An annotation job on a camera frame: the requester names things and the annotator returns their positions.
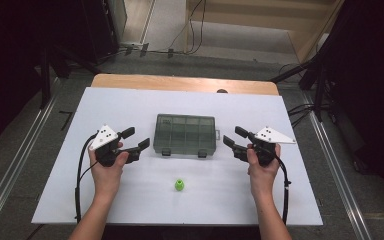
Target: green ball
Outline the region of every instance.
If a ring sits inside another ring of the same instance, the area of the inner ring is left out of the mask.
[[[182,191],[185,187],[185,184],[183,183],[182,179],[177,179],[176,183],[174,184],[174,188],[176,188],[177,191]]]

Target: plastic organizer box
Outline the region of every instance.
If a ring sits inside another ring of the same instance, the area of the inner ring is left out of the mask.
[[[198,155],[205,158],[216,151],[214,117],[158,114],[154,149],[163,156]]]

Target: human hand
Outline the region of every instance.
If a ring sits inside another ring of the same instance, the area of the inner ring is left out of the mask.
[[[280,157],[280,145],[276,144],[276,155]],[[264,197],[273,198],[273,183],[279,169],[279,162],[274,159],[269,165],[262,167],[258,162],[258,157],[254,149],[248,148],[248,175],[251,181],[251,193],[254,199]]]
[[[119,142],[118,147],[122,147],[123,143]],[[128,152],[120,153],[115,159],[111,167],[104,167],[97,163],[92,169],[92,177],[95,183],[95,197],[94,200],[103,201],[104,203],[111,204],[115,195],[120,187],[121,174],[123,173],[123,166],[129,157]],[[95,151],[89,149],[90,165],[92,166],[97,162]]]

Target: wooden board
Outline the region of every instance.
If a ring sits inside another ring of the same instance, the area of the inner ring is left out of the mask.
[[[217,92],[224,89],[228,93],[279,95],[272,82],[152,75],[98,74],[91,86],[193,92]]]

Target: white tabletop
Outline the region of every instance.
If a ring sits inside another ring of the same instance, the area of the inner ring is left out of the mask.
[[[230,148],[217,141],[213,156],[162,157],[152,148],[157,114],[214,116],[221,138],[237,144],[248,141],[234,133],[235,126],[257,132],[270,126],[294,138],[280,96],[194,93],[176,91],[87,88],[73,118],[61,151],[33,216],[33,223],[75,223],[74,188],[81,149],[103,125],[115,131],[135,127],[136,134],[124,141],[134,147],[151,138],[151,147],[140,160],[124,167],[120,190],[108,223],[128,225],[253,225],[257,224],[250,192],[248,164],[233,157]],[[288,225],[322,225],[298,144],[282,144],[290,185]],[[87,154],[83,170],[89,165]],[[183,191],[175,181],[182,179]],[[81,182],[84,214],[94,194],[88,172]],[[283,210],[283,173],[274,183],[274,200]]]

